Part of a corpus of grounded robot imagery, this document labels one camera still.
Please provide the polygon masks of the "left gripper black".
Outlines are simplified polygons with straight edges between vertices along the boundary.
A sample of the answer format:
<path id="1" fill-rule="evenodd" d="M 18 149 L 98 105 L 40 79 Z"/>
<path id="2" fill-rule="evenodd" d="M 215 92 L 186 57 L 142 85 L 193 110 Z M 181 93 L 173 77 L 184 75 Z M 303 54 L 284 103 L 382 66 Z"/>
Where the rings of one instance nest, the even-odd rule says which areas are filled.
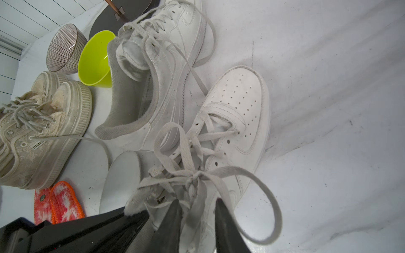
<path id="1" fill-rule="evenodd" d="M 1 228 L 2 253 L 124 253 L 149 219 L 119 208 L 58 224 L 19 218 Z"/>

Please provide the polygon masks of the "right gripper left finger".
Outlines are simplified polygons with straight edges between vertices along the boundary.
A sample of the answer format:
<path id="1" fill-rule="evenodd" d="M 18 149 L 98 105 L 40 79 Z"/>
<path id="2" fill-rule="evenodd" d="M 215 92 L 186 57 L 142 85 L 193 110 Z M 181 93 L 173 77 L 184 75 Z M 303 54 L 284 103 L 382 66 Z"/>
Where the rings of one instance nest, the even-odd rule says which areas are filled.
<path id="1" fill-rule="evenodd" d="M 149 253 L 178 253 L 182 221 L 182 207 L 176 199 L 170 205 L 159 229 L 148 246 Z"/>

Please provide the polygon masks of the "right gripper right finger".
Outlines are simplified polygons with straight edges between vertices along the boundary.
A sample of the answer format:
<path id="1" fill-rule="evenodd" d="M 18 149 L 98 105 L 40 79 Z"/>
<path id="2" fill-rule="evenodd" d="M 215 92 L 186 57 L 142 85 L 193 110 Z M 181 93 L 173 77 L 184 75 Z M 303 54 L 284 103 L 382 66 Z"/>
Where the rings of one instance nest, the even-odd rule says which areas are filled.
<path id="1" fill-rule="evenodd" d="M 218 253 L 251 253 L 221 198 L 216 200 L 215 235 Z"/>

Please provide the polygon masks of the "white insole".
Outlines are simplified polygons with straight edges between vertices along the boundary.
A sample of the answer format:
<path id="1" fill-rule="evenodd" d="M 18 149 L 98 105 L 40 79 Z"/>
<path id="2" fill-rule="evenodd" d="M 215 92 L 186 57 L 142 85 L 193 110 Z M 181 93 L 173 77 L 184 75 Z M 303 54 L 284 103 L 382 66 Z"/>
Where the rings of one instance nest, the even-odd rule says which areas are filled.
<path id="1" fill-rule="evenodd" d="M 122 208 L 136 191 L 141 180 L 141 163 L 134 151 L 120 154 L 108 171 L 99 206 L 99 213 L 105 214 Z"/>

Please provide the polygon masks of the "red insole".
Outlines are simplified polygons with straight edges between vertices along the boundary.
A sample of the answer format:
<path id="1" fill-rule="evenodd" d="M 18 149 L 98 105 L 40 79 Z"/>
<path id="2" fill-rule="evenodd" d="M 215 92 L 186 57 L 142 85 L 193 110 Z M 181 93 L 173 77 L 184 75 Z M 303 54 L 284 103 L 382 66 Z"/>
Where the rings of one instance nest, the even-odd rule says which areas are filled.
<path id="1" fill-rule="evenodd" d="M 66 181 L 56 183 L 50 191 L 52 223 L 58 224 L 85 218 L 74 189 Z"/>
<path id="2" fill-rule="evenodd" d="M 37 189 L 35 191 L 34 222 L 36 225 L 39 225 L 44 221 L 54 223 L 50 193 L 50 188 Z"/>

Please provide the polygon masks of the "white sneaker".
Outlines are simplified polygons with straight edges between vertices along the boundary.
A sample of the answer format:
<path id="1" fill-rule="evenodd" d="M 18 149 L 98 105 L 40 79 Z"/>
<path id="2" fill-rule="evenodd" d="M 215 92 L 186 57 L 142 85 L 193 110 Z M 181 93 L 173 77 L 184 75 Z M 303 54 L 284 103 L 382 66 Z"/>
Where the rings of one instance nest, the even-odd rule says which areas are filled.
<path id="1" fill-rule="evenodd" d="M 208 27 L 203 1 L 162 1 L 125 23 L 107 46 L 112 105 L 96 136 L 152 151 L 165 124 L 182 124 L 186 79 L 210 59 L 199 57 Z"/>
<path id="2" fill-rule="evenodd" d="M 149 170 L 124 208 L 126 216 L 147 211 L 158 228 L 173 201 L 183 209 L 182 253 L 212 253 L 215 203 L 222 199 L 232 213 L 251 182 L 271 203 L 274 228 L 258 245 L 274 243 L 282 231 L 282 213 L 269 188 L 255 175 L 270 132 L 269 89 L 248 66 L 225 72 L 209 91 L 188 131 L 167 123 L 158 132 Z"/>

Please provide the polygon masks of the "beige lace sneaker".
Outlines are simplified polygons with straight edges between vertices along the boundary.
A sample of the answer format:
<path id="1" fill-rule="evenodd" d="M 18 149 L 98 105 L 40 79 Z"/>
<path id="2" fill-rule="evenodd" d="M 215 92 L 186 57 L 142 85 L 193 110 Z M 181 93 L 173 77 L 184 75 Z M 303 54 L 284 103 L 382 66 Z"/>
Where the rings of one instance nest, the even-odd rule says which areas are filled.
<path id="1" fill-rule="evenodd" d="M 1 185 L 44 189 L 58 178 L 92 116 L 90 89 L 78 81 L 57 88 L 50 101 L 22 102 L 1 119 Z"/>
<path id="2" fill-rule="evenodd" d="M 44 71 L 36 78 L 31 90 L 21 97 L 16 97 L 14 101 L 11 101 L 11 105 L 17 106 L 24 103 L 43 104 L 51 100 L 58 87 L 66 81 L 68 81 L 68 78 L 64 74 Z"/>

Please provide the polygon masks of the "green plastic bowl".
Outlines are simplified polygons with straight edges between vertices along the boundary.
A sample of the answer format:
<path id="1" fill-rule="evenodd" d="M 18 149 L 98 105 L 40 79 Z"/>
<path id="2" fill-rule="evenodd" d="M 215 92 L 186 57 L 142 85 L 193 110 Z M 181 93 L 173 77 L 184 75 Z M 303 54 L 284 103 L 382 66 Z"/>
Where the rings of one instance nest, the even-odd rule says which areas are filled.
<path id="1" fill-rule="evenodd" d="M 78 76 L 83 84 L 92 87 L 112 87 L 107 46 L 115 37 L 111 31 L 100 31 L 85 45 L 78 65 Z"/>

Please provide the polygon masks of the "pink glass bowl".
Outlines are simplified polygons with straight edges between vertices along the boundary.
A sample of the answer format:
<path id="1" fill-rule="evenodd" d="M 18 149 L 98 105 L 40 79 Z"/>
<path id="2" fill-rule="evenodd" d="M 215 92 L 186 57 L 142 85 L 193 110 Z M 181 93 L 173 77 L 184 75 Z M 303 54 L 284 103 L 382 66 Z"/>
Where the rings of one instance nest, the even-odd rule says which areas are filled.
<path id="1" fill-rule="evenodd" d="M 74 24 L 62 26 L 47 51 L 48 70 L 66 75 L 78 73 L 79 59 L 87 42 L 86 37 Z"/>

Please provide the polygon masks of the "ornate metal cup stand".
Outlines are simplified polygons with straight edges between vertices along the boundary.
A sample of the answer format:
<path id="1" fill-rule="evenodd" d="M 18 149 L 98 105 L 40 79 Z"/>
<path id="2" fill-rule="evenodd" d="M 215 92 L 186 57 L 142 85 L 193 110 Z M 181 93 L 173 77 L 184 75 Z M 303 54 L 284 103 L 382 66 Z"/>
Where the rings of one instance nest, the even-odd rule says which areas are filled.
<path id="1" fill-rule="evenodd" d="M 118 35 L 120 28 L 125 23 L 135 20 L 161 3 L 159 0 L 116 0 L 111 2 L 122 15 L 118 15 L 110 5 L 104 7 L 91 24 L 88 39 L 101 31 L 110 31 L 114 35 Z"/>

